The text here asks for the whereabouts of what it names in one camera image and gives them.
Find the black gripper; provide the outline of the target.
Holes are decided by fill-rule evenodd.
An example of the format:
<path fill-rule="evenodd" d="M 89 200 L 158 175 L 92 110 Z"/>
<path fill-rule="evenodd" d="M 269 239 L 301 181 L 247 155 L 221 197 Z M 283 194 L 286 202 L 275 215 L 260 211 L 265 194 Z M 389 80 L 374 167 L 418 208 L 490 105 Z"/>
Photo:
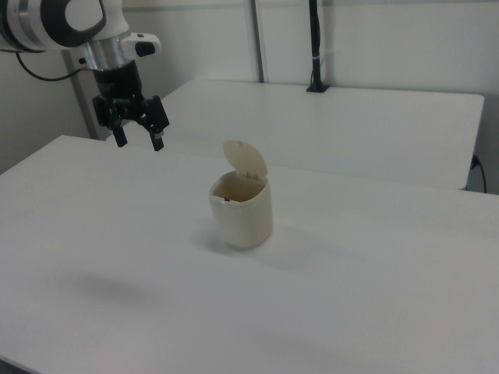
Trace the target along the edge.
<path fill-rule="evenodd" d="M 169 126 L 168 116 L 159 96 L 145 98 L 135 62 L 117 69 L 94 71 L 100 94 L 92 102 L 100 126 L 112 130 L 118 147 L 127 144 L 121 124 L 131 120 L 145 125 L 155 151 L 164 148 L 162 136 Z"/>

